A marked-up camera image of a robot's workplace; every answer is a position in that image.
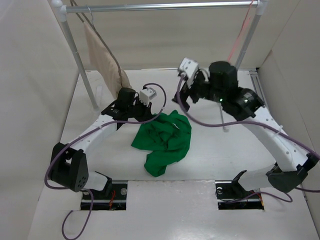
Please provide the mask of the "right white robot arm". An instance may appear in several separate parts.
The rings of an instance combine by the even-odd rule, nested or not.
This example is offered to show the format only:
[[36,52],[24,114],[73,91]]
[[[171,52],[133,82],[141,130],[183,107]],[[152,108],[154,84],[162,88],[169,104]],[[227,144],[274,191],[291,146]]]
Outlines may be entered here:
[[261,188],[287,194],[297,189],[320,161],[319,154],[286,134],[252,89],[239,86],[238,70],[229,62],[216,61],[204,70],[197,61],[185,57],[177,71],[180,80],[172,100],[185,114],[190,109],[188,99],[194,104],[200,99],[218,103],[234,118],[220,126],[243,125],[275,159],[268,167],[241,171],[228,184],[218,187],[218,194],[240,199]]

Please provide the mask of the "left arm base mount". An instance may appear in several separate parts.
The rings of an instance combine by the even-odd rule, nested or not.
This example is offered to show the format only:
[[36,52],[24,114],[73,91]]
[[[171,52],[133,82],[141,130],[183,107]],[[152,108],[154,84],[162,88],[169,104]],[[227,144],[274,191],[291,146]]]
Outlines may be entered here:
[[93,194],[93,211],[125,211],[127,208],[128,181],[116,180],[112,182],[108,195],[97,190]]

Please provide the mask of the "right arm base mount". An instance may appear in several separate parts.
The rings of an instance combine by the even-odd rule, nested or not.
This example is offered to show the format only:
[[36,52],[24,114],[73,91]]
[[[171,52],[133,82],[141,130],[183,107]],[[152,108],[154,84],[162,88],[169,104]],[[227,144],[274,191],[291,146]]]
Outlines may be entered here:
[[238,183],[228,180],[215,182],[215,196],[219,210],[264,210],[264,203],[258,190],[244,190]]

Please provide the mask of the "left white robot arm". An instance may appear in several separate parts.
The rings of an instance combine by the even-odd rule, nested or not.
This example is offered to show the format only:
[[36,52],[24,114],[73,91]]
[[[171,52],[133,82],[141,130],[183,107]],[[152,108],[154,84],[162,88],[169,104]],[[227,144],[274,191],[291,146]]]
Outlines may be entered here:
[[94,190],[100,198],[111,194],[112,180],[97,171],[89,171],[87,158],[107,137],[122,125],[144,124],[155,119],[151,113],[151,100],[157,92],[151,87],[143,87],[140,92],[123,87],[117,99],[106,107],[80,136],[67,144],[57,143],[52,150],[50,166],[46,177],[73,192]]

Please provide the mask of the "pink wire hanger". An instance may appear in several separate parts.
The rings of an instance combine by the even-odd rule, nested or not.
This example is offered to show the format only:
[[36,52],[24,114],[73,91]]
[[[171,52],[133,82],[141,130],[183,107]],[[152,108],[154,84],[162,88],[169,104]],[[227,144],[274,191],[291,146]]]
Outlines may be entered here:
[[236,37],[236,40],[235,40],[235,42],[234,42],[234,44],[232,46],[232,49],[231,49],[231,51],[230,51],[230,53],[229,53],[229,55],[227,57],[227,61],[229,63],[231,62],[231,60],[233,58],[233,55],[234,55],[235,51],[237,50],[238,45],[240,44],[240,40],[241,40],[242,35],[244,34],[245,30],[247,29],[247,27],[248,27],[248,25],[249,25],[249,23],[251,21],[251,16],[249,16],[249,13],[251,11],[253,2],[254,1],[252,0],[250,2],[250,4],[249,4],[249,7],[248,7],[247,12],[246,12],[245,17],[244,17],[244,20],[242,22],[240,31],[239,31],[239,33],[238,33],[238,35]]

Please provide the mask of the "green t shirt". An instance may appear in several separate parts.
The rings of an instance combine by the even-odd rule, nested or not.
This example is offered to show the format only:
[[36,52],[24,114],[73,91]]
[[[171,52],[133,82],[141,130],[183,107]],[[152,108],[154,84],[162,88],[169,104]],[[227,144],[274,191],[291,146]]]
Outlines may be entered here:
[[173,110],[162,113],[155,120],[140,126],[131,146],[149,151],[145,170],[153,177],[165,174],[167,166],[181,161],[191,144],[192,126],[188,118]]

